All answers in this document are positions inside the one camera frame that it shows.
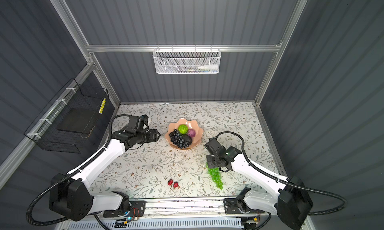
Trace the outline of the dark avocado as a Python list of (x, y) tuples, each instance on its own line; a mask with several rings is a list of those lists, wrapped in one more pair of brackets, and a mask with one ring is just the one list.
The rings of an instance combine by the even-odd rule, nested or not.
[(187, 134), (183, 134), (182, 139), (184, 144), (191, 144), (193, 142), (193, 139)]

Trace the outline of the pink faceted fruit bowl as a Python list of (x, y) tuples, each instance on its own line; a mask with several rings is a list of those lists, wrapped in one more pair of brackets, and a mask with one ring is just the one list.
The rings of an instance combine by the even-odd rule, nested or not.
[(196, 120), (181, 118), (176, 123), (170, 123), (165, 139), (170, 147), (176, 150), (189, 150), (202, 142), (204, 130)]

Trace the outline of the bright green round fruit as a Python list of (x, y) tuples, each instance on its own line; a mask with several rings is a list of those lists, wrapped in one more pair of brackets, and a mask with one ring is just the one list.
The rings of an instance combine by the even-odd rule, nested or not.
[(186, 124), (181, 124), (178, 127), (178, 131), (180, 134), (187, 134), (189, 127)]

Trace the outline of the red cherry pair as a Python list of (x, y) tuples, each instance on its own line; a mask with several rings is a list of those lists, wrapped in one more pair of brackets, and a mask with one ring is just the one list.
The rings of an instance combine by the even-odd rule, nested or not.
[(175, 190), (179, 188), (179, 183), (174, 181), (173, 179), (168, 180), (168, 186), (170, 187), (170, 190)]

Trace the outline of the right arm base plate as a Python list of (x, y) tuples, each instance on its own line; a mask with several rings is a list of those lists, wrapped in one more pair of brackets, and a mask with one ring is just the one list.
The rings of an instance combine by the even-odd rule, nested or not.
[(236, 198), (226, 198), (223, 200), (224, 203), (224, 209), (226, 215), (239, 215), (239, 214), (253, 214), (253, 215), (260, 215), (264, 214), (265, 211), (262, 210), (248, 210), (248, 211), (242, 211), (239, 209)]

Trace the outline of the green grape bunch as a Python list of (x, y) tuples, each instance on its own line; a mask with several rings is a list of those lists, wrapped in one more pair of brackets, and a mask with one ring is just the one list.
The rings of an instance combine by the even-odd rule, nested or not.
[(218, 167), (215, 168), (209, 168), (208, 164), (206, 163), (206, 167), (208, 170), (208, 174), (210, 175), (212, 181), (215, 183), (216, 187), (220, 190), (224, 189), (221, 172)]

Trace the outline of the dark purple grape bunch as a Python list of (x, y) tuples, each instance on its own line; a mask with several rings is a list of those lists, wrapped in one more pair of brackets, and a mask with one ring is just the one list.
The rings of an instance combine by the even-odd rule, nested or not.
[(183, 134), (180, 134), (177, 129), (175, 129), (174, 131), (172, 131), (169, 134), (169, 137), (171, 139), (171, 143), (179, 149), (185, 149), (192, 144), (192, 143), (191, 144), (184, 144), (183, 139), (182, 139), (182, 135)]

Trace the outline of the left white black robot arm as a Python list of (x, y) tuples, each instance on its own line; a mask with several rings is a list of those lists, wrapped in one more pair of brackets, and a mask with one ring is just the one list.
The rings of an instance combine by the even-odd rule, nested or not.
[(125, 217), (131, 212), (129, 196), (113, 191), (110, 194), (91, 194), (95, 179), (116, 158), (135, 145), (157, 142), (160, 133), (149, 128), (147, 115), (128, 115), (128, 123), (120, 130), (109, 130), (107, 142), (89, 159), (66, 175), (58, 174), (52, 179), (49, 208), (70, 220), (79, 221), (85, 216), (104, 211), (118, 211)]

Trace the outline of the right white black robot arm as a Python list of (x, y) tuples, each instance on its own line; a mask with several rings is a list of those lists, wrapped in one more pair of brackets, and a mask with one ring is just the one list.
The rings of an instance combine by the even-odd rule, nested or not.
[(227, 171), (239, 173), (266, 191), (262, 194), (251, 188), (244, 188), (236, 197), (236, 202), (230, 204), (235, 205), (235, 210), (243, 214), (261, 211), (277, 215), (287, 227), (299, 230), (313, 207), (309, 194), (286, 186), (280, 182), (287, 180), (286, 177), (249, 160), (244, 153), (245, 141), (243, 138), (240, 140), (242, 142), (240, 150), (232, 146), (225, 148), (215, 137), (210, 138), (205, 144), (209, 152), (207, 155), (209, 168), (224, 167)]

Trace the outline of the purple round fruit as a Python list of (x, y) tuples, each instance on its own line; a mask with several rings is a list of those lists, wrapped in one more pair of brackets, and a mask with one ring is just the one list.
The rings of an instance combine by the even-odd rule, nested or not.
[(191, 138), (194, 138), (196, 136), (196, 131), (194, 129), (189, 129), (187, 135)]

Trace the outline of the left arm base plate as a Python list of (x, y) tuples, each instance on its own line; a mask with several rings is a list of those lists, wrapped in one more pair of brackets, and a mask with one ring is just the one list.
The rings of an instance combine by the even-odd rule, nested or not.
[(143, 217), (146, 209), (146, 201), (129, 201), (122, 204), (117, 210), (104, 211), (104, 218)]

